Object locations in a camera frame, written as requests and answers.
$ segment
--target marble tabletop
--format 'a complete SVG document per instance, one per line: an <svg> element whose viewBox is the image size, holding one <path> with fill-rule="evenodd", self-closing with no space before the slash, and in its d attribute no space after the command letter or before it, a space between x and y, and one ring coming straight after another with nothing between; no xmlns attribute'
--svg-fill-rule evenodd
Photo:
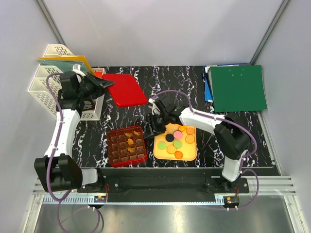
<svg viewBox="0 0 311 233"><path fill-rule="evenodd" d="M204 100L203 66L180 67L105 67L107 73L132 74L147 98L162 90L181 90L190 95L195 109L213 113L211 103ZM169 94L179 104L187 104L185 97ZM107 154L107 132L133 125L145 129L147 105L119 108L109 93L104 97L101 119L81 121L73 142L72 157L80 167L111 167ZM256 112L238 112L241 120L255 137L258 150L243 166L270 167L272 161ZM159 160L153 155L153 140L145 141L148 160L132 167L223 167L224 155L211 134L197 129L197 157L191 162Z"/></svg>

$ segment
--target white plastic crate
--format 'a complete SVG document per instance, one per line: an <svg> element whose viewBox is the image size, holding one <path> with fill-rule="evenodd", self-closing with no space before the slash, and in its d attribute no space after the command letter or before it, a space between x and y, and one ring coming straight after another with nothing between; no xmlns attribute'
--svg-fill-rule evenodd
<svg viewBox="0 0 311 233"><path fill-rule="evenodd" d="M61 44L49 44L43 57L73 56L73 53Z"/></svg>
<svg viewBox="0 0 311 233"><path fill-rule="evenodd" d="M52 95L46 86L46 77L49 74L61 73L54 66L39 66L35 76L29 86L28 92L45 108L54 118L56 118L56 104ZM52 76L49 79L50 87L57 96L58 90L61 89L59 75ZM101 117L104 96L95 100L95 109L82 112L81 120L99 120Z"/></svg>

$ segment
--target white wall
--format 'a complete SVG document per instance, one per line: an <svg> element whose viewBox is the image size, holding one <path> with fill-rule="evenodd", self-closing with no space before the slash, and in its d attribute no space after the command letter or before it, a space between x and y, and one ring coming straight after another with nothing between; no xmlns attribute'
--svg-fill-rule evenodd
<svg viewBox="0 0 311 233"><path fill-rule="evenodd" d="M36 181L34 160L44 155L55 122L27 89L36 57L56 41L34 0L2 0L0 30L0 226L17 233Z"/></svg>
<svg viewBox="0 0 311 233"><path fill-rule="evenodd" d="M292 1L257 64L263 65L269 132L311 229L311 1Z"/></svg>
<svg viewBox="0 0 311 233"><path fill-rule="evenodd" d="M45 0L94 66L249 62L281 0Z"/></svg>

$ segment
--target reflective floor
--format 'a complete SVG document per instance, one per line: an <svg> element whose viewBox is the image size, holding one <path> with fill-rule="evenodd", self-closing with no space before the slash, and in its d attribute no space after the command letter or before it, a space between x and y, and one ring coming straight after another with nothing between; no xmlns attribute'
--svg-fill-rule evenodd
<svg viewBox="0 0 311 233"><path fill-rule="evenodd" d="M243 202L249 198L242 197ZM82 205L62 205L60 218L69 217ZM36 233L62 232L56 220L57 205L43 204ZM258 197L252 206L239 211L213 211L202 206L107 205L96 232L104 233L293 233L282 197ZM85 209L63 223L68 232L88 233L97 215Z"/></svg>

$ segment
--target colored disc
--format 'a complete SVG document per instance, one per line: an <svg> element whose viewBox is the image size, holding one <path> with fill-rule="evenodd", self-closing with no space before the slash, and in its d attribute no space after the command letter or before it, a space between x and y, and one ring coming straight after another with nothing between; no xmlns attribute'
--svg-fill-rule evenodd
<svg viewBox="0 0 311 233"><path fill-rule="evenodd" d="M174 135L169 133L165 136L165 140L167 140L168 142L173 142L174 141Z"/></svg>
<svg viewBox="0 0 311 233"><path fill-rule="evenodd" d="M187 135L186 136L186 142L191 144L191 143L194 143L194 137L192 135Z"/></svg>
<svg viewBox="0 0 311 233"><path fill-rule="evenodd" d="M192 135L194 134L194 128L187 128L186 132L187 134Z"/></svg>
<svg viewBox="0 0 311 233"><path fill-rule="evenodd" d="M160 149L160 150L164 150L166 148L166 143L165 142L159 142L157 144L157 147Z"/></svg>
<svg viewBox="0 0 311 233"><path fill-rule="evenodd" d="M175 140L175 141L174 141L174 146L175 146L176 148L181 148L182 145L183 145L183 144L181 143L181 141L179 141L179 140Z"/></svg>
<svg viewBox="0 0 311 233"><path fill-rule="evenodd" d="M178 129L179 129L181 132L185 131L187 128L188 128L188 127L187 127L186 125L181 125L181 126L178 127Z"/></svg>
<svg viewBox="0 0 311 233"><path fill-rule="evenodd" d="M166 151L167 151L168 154L174 154L176 152L176 147L170 145L170 146L167 147Z"/></svg>
<svg viewBox="0 0 311 233"><path fill-rule="evenodd" d="M176 151L174 155L176 159L182 159L184 156L181 151Z"/></svg>
<svg viewBox="0 0 311 233"><path fill-rule="evenodd" d="M176 130L173 135L174 135L174 138L176 139L180 139L183 137L183 133L180 132L179 130Z"/></svg>

